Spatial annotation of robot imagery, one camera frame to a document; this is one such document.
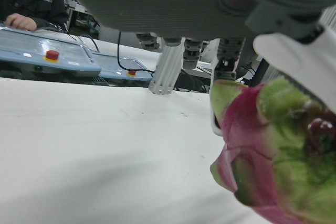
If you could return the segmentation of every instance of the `black cable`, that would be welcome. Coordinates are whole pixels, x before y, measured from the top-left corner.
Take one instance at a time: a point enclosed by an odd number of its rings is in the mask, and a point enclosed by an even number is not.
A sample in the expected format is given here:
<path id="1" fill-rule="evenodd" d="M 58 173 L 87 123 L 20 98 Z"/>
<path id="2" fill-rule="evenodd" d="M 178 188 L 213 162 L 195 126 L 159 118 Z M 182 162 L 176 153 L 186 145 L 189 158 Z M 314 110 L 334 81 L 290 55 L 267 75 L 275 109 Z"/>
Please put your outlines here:
<path id="1" fill-rule="evenodd" d="M 80 36 L 82 36 L 82 37 L 87 37 L 87 38 L 91 39 L 92 42 L 93 42 L 93 44 L 94 44 L 95 47 L 96 47 L 97 52 L 100 52 L 100 51 L 99 51 L 99 48 L 98 48 L 98 46 L 97 46 L 97 44 L 96 44 L 96 42 L 95 42 L 95 40 L 94 40 L 90 35 L 88 35 L 88 34 L 82 34 L 82 35 L 80 35 Z"/>
<path id="2" fill-rule="evenodd" d="M 243 67 L 245 70 L 247 70 L 247 71 L 249 71 L 251 74 L 252 74 L 252 76 L 254 76 L 256 73 L 254 72 L 252 72 L 250 69 L 248 69 L 248 68 L 245 68 L 245 67 Z"/>
<path id="3" fill-rule="evenodd" d="M 73 36 L 71 36 L 70 34 L 67 34 L 67 35 L 69 35 L 72 39 L 74 39 L 75 41 L 77 41 L 75 38 L 73 38 Z"/>
<path id="4" fill-rule="evenodd" d="M 148 70 L 148 69 L 128 69 L 128 68 L 123 67 L 120 63 L 120 55 L 119 55 L 120 39 L 121 39 L 121 31 L 119 31 L 118 47 L 117 47 L 117 61 L 118 61 L 119 67 L 121 67 L 123 70 L 126 70 L 126 71 L 145 71 L 145 72 L 148 72 L 148 73 L 154 73 L 154 71 Z"/>

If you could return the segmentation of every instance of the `machine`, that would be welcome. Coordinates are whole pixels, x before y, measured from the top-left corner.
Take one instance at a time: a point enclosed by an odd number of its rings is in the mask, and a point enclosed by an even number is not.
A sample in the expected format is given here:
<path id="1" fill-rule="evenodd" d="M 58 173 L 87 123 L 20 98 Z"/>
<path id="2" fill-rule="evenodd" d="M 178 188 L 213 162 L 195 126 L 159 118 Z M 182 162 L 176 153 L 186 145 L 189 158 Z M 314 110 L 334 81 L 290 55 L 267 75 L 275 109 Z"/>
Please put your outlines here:
<path id="1" fill-rule="evenodd" d="M 214 79 L 243 74 L 254 43 L 271 65 L 336 112 L 336 87 L 320 85 L 336 79 L 336 35 L 319 24 L 336 0 L 80 1 L 104 25 L 138 33 L 147 48 L 157 48 L 153 33 L 165 41 L 187 38 L 185 68 L 195 66 L 203 40 L 220 38 Z"/>

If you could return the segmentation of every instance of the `blue control panel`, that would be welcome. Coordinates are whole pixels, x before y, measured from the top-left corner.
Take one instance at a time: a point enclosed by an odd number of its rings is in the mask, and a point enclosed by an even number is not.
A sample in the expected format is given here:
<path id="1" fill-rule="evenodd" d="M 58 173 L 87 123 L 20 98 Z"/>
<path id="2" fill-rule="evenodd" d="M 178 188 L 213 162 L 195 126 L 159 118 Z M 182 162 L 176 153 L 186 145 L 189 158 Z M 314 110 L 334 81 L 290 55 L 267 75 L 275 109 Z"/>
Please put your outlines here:
<path id="1" fill-rule="evenodd" d="M 71 72 L 74 76 L 97 76 L 101 67 L 91 50 L 76 41 L 66 41 L 0 27 L 0 61 L 31 72 Z"/>
<path id="2" fill-rule="evenodd" d="M 150 81 L 152 79 L 149 72 L 137 71 L 136 73 L 132 73 L 122 69 L 115 55 L 94 52 L 93 56 L 101 66 L 99 76 L 102 78 L 129 81 Z M 130 57 L 120 57 L 120 65 L 127 69 L 147 69 L 136 59 Z"/>

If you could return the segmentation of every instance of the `black jacket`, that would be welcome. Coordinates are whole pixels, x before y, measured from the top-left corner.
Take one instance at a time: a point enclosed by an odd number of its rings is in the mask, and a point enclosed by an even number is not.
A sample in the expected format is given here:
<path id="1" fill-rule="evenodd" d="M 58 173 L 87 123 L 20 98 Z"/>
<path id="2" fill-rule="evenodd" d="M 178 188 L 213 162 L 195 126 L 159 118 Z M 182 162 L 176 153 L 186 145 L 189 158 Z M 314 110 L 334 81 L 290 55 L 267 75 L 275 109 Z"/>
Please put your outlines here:
<path id="1" fill-rule="evenodd" d="M 69 18 L 64 0 L 0 0 L 0 20 L 19 13 L 32 18 L 37 27 L 53 27 L 66 31 Z"/>

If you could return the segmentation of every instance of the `pink dragon fruit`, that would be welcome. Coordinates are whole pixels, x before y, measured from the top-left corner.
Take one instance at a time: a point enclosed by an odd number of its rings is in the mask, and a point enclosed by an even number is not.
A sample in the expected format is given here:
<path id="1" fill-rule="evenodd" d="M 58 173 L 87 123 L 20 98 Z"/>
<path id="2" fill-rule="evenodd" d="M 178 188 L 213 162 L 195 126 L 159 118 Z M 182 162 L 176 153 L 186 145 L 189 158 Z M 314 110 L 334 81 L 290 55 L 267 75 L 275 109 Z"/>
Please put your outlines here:
<path id="1" fill-rule="evenodd" d="M 336 223 L 336 116 L 284 78 L 247 88 L 217 80 L 225 146 L 218 184 L 276 224 Z"/>

